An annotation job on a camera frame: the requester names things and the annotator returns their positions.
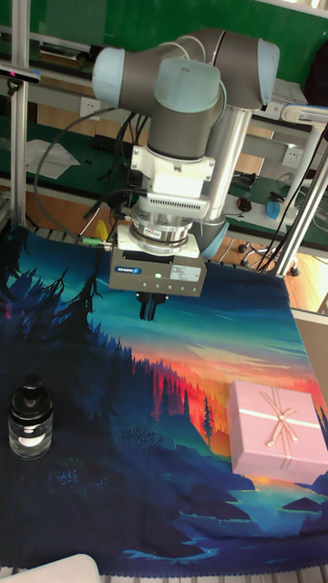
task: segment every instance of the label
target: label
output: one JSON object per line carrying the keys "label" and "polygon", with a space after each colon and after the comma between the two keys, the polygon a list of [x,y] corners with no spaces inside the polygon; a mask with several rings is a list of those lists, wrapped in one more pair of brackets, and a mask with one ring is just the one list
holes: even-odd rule
{"label": "label", "polygon": [[140,269],[140,267],[121,267],[119,265],[116,266],[115,271],[118,271],[118,273],[132,273],[132,275],[136,275],[136,273],[142,273],[142,269]]}
{"label": "label", "polygon": [[189,267],[187,265],[173,265],[169,278],[179,281],[198,281],[200,278],[200,267]]}
{"label": "label", "polygon": [[151,237],[151,239],[160,239],[161,232],[160,230],[148,229],[148,227],[145,227],[144,235],[146,235],[146,237]]}

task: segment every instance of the metal pole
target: metal pole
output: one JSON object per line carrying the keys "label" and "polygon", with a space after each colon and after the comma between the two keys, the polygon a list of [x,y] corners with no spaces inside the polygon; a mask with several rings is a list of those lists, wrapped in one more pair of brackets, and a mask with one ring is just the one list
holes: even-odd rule
{"label": "metal pole", "polygon": [[[12,63],[29,66],[31,0],[12,0]],[[26,224],[26,134],[28,83],[11,98],[11,212],[12,221]]]}
{"label": "metal pole", "polygon": [[222,213],[251,114],[250,110],[227,106],[222,120],[210,131],[206,156],[215,158],[215,167],[211,181],[204,182],[201,192],[210,201],[203,222],[216,220]]}
{"label": "metal pole", "polygon": [[286,242],[283,245],[280,258],[278,259],[272,274],[277,277],[284,277],[292,262],[293,256],[302,243],[306,231],[309,229],[314,213],[317,210],[320,200],[328,184],[328,146],[323,154],[319,168],[313,178],[313,182],[299,215],[289,230]]}

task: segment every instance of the white bracket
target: white bracket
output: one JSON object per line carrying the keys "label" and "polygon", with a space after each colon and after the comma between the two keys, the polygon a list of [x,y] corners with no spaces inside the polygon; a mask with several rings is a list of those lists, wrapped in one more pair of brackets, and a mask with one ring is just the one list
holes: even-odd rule
{"label": "white bracket", "polygon": [[154,154],[145,146],[135,146],[131,160],[131,168],[150,180],[152,192],[190,199],[200,196],[203,182],[211,180],[214,166],[214,158],[170,159]]}

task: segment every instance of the ribbon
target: ribbon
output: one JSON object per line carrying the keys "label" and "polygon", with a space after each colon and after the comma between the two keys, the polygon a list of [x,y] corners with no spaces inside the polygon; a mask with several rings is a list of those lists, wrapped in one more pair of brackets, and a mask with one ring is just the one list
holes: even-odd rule
{"label": "ribbon", "polygon": [[292,438],[293,441],[298,441],[298,437],[297,437],[296,433],[292,430],[291,426],[288,425],[288,423],[286,422],[287,417],[296,413],[295,409],[290,408],[290,409],[287,409],[286,411],[282,411],[281,405],[279,403],[279,396],[278,396],[277,389],[275,387],[273,387],[272,392],[273,392],[274,402],[268,394],[261,393],[261,395],[264,397],[264,399],[266,399],[266,401],[273,407],[274,411],[277,414],[277,419],[278,419],[278,424],[275,428],[273,438],[267,444],[267,446],[272,447],[273,445],[276,444],[276,441],[277,441],[279,435],[282,433],[283,429],[287,432],[287,434]]}
{"label": "ribbon", "polygon": [[274,409],[276,415],[270,415],[267,413],[259,413],[257,411],[250,411],[249,409],[238,409],[237,414],[244,413],[254,417],[261,417],[262,419],[272,419],[278,421],[278,424],[274,430],[272,440],[267,443],[268,447],[273,447],[278,437],[282,436],[282,443],[285,453],[285,459],[282,462],[281,470],[287,470],[289,467],[290,462],[292,461],[292,451],[289,442],[289,437],[295,442],[298,441],[298,437],[296,433],[292,430],[291,424],[295,425],[302,425],[303,427],[312,427],[313,429],[320,429],[319,424],[311,423],[308,421],[299,421],[298,419],[291,419],[291,415],[295,414],[295,409],[291,407],[286,409],[286,411],[282,410],[282,406],[279,400],[278,389],[276,387],[272,388],[272,395],[273,400],[270,398],[269,395],[266,393],[261,393],[264,399],[271,405],[272,409]]}

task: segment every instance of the white ribbon bow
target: white ribbon bow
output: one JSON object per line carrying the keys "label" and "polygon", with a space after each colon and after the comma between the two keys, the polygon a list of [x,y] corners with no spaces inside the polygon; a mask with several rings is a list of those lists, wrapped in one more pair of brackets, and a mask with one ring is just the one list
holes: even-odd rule
{"label": "white ribbon bow", "polygon": [[[286,409],[286,411],[282,411],[282,409],[279,408],[279,406],[277,405],[277,403],[275,403],[268,394],[266,393],[261,393],[261,395],[264,397],[264,399],[266,399],[266,401],[272,406],[272,408],[274,409],[274,411],[277,414],[277,419],[278,419],[278,424],[275,428],[274,434],[273,434],[273,438],[272,440],[267,444],[268,447],[273,447],[276,444],[276,441],[279,437],[279,435],[281,434],[282,430],[285,429],[286,432],[288,433],[288,435],[291,437],[291,439],[293,441],[298,441],[298,437],[296,435],[296,433],[292,430],[291,426],[286,422],[287,417],[290,417],[291,415],[293,415],[294,413],[296,413],[295,409]],[[274,390],[273,390],[273,398],[275,401],[277,401],[277,397],[278,394],[276,395]]]}

